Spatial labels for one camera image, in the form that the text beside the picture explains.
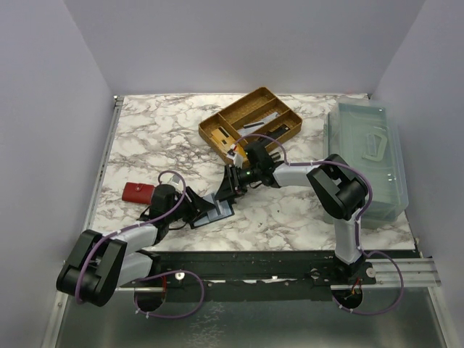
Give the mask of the red leather card holder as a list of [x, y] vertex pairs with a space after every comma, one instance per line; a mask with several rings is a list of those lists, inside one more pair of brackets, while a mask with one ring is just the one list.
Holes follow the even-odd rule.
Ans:
[[154, 190], [155, 186], [152, 184], [127, 182], [123, 189], [122, 200], [148, 205], [151, 203]]

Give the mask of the black leather card holder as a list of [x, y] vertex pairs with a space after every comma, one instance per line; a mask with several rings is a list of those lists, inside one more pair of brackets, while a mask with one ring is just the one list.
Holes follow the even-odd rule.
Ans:
[[207, 202], [214, 204], [215, 208], [209, 210], [204, 217], [201, 217], [197, 221], [191, 223], [190, 227], [192, 229], [199, 228], [234, 215], [233, 207], [230, 202], [219, 202], [215, 199], [215, 195], [213, 193], [206, 195], [204, 199]]

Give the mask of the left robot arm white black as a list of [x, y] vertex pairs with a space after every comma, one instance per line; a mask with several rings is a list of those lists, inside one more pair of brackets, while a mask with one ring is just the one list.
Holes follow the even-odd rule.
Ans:
[[201, 197], [190, 187], [179, 192], [170, 184], [156, 186], [141, 221], [113, 232], [82, 232], [57, 277], [57, 290], [78, 303], [105, 305], [118, 286], [148, 276], [153, 259], [143, 248], [160, 243], [178, 220], [193, 228], [217, 209], [213, 198]]

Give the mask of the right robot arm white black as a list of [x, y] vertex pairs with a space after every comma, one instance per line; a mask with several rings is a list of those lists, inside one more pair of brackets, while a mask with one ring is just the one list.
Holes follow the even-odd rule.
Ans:
[[372, 189], [360, 173], [337, 154], [309, 164], [287, 164], [268, 154], [265, 146], [253, 141], [245, 146], [248, 168], [226, 165], [215, 199], [231, 202], [243, 196], [252, 183], [267, 187], [310, 187], [323, 209], [333, 218], [336, 234], [334, 273], [339, 278], [353, 276], [365, 260], [360, 246], [360, 220], [370, 204]]

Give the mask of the grey credit card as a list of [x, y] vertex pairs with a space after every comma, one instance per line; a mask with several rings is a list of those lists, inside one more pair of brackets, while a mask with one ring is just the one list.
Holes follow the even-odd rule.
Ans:
[[264, 124], [265, 124], [265, 122], [263, 122], [263, 121], [255, 122], [255, 123], [249, 123], [249, 124], [244, 125], [243, 128], [244, 129], [256, 128], [256, 127], [260, 127], [260, 126], [262, 126]]

